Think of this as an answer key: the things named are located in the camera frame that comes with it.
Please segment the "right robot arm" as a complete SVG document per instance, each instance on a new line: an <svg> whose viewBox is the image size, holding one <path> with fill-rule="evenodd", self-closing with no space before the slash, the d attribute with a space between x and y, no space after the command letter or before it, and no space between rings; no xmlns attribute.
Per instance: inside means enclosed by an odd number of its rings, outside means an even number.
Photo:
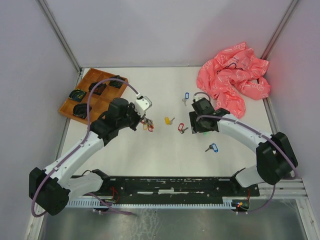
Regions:
<svg viewBox="0 0 320 240"><path fill-rule="evenodd" d="M298 161L288 137L282 133L266 133L236 118L228 110L215 110L206 98L193 100L189 113L192 133L218 132L242 143L256 155L256 163L237 171L229 183L231 193L242 195L248 187L267 183L276 185L280 180L297 175Z"/></svg>

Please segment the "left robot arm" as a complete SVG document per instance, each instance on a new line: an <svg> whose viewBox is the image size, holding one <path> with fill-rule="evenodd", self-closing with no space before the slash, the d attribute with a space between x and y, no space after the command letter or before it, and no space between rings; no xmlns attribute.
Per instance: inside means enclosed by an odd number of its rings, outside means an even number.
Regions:
<svg viewBox="0 0 320 240"><path fill-rule="evenodd" d="M135 131L152 102L146 96L135 102L114 98L107 111L93 121L86 135L62 157L44 169L34 168L29 174L28 194L31 206L39 205L52 216L60 213L69 201L97 192L106 195L111 189L108 176L96 169L87 175L74 178L74 173L96 152L116 138L119 131Z"/></svg>

